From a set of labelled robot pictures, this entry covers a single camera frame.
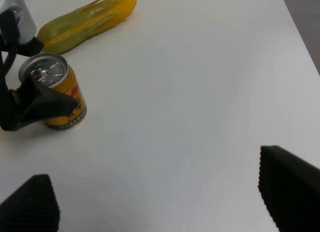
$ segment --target corn husk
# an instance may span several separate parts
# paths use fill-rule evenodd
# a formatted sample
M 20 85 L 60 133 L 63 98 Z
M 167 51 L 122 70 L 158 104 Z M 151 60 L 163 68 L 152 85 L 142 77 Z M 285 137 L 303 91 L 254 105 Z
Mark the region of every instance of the corn husk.
M 95 0 L 45 24 L 37 35 L 45 52 L 61 54 L 123 22 L 137 0 Z

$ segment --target table surface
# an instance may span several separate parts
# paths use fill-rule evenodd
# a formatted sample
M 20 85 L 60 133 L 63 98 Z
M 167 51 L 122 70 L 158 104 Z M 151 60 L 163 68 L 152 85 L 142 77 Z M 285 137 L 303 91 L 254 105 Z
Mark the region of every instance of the table surface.
M 40 28 L 91 1 L 26 3 Z M 283 0 L 138 0 L 64 57 L 81 125 L 0 132 L 0 201 L 48 173 L 60 232 L 276 232 L 260 146 L 320 167 L 320 77 Z

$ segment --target white table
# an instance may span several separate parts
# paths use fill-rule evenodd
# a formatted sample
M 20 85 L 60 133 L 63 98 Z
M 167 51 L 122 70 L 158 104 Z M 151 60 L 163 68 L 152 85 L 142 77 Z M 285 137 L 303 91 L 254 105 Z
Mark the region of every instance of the white table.
M 38 28 L 91 1 L 26 0 Z M 0 201 L 48 173 L 61 232 L 276 232 L 260 146 L 320 167 L 320 77 L 283 0 L 138 0 L 64 56 L 82 124 L 0 132 Z

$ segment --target red logo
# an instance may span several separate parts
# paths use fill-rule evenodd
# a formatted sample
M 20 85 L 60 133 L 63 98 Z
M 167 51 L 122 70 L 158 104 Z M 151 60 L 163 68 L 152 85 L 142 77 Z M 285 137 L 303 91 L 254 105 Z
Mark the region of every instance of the red logo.
M 78 90 L 79 90 L 79 86 L 77 85 L 76 87 L 74 87 L 71 91 L 71 96 L 74 96 L 78 93 Z

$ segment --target cable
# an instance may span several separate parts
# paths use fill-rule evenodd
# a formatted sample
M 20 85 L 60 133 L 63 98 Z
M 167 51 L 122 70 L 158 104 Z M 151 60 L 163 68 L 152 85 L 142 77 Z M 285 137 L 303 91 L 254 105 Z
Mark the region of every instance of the cable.
M 2 67 L 2 72 L 4 76 L 9 72 L 11 66 L 13 65 L 17 52 L 18 52 L 18 48 L 16 45 L 12 45 L 8 48 L 8 56 L 6 57 Z

